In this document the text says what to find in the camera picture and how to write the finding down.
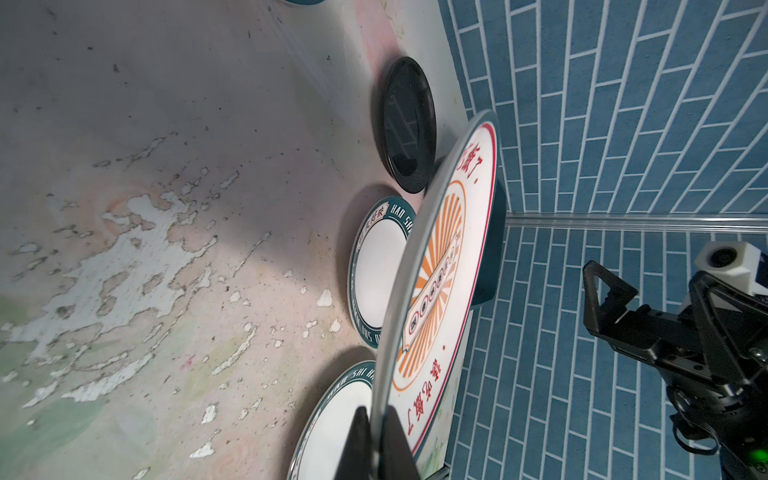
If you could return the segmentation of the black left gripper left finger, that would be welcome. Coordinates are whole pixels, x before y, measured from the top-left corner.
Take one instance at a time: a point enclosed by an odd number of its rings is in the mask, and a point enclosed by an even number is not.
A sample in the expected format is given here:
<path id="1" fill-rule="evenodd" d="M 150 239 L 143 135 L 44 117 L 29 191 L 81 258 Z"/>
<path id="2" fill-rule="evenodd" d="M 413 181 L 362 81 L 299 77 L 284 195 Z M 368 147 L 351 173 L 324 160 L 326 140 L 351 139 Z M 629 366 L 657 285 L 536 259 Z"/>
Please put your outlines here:
<path id="1" fill-rule="evenodd" d="M 349 434 L 349 478 L 369 479 L 372 466 L 370 423 L 367 409 L 356 409 Z"/>

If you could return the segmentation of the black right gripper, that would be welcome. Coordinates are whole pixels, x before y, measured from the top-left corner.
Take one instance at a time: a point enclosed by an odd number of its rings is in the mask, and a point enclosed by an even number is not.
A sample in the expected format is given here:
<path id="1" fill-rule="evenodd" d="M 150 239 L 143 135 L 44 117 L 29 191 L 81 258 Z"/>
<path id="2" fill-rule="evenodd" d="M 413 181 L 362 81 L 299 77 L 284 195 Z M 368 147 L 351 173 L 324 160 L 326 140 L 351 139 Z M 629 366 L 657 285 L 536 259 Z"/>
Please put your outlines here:
<path id="1" fill-rule="evenodd" d="M 767 476 L 767 300 L 711 274 L 695 275 L 690 304 L 671 315 L 626 306 L 638 290 L 595 260 L 582 269 L 584 325 L 654 367 L 675 411 L 674 440 L 719 459 L 725 479 Z"/>

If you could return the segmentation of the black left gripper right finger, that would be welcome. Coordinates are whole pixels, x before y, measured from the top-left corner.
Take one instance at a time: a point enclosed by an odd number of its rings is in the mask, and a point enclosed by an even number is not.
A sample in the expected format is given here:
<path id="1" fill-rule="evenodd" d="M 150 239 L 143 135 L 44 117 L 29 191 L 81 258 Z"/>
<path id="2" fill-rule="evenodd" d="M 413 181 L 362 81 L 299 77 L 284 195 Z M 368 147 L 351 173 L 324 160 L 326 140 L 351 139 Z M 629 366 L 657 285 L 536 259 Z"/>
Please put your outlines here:
<path id="1" fill-rule="evenodd" d="M 396 409 L 388 406 L 381 439 L 381 479 L 419 480 L 419 472 Z"/>

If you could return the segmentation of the orange sunburst plate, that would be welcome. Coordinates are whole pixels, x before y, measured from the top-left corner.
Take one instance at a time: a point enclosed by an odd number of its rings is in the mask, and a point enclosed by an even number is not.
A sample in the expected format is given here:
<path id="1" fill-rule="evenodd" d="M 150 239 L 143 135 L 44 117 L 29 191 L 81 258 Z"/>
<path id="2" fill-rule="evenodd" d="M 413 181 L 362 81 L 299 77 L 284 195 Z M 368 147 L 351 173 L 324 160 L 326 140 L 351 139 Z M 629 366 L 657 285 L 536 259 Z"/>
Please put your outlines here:
<path id="1" fill-rule="evenodd" d="M 460 350 L 491 215 L 499 155 L 498 118 L 469 122 L 428 186 L 407 240 L 378 346 L 370 428 L 381 479 L 388 406 L 419 457 Z"/>

